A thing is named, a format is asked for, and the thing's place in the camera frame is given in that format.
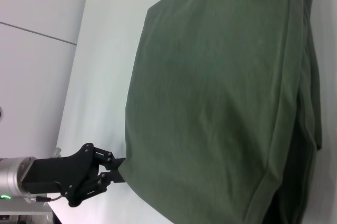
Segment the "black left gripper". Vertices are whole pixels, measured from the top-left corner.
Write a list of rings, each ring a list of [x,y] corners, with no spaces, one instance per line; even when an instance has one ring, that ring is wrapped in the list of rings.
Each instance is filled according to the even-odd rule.
[[[118,168],[125,158],[115,158],[112,152],[83,145],[69,157],[33,161],[22,188],[30,194],[60,193],[71,207],[107,191],[111,183],[124,183]],[[98,166],[109,172],[98,174]]]

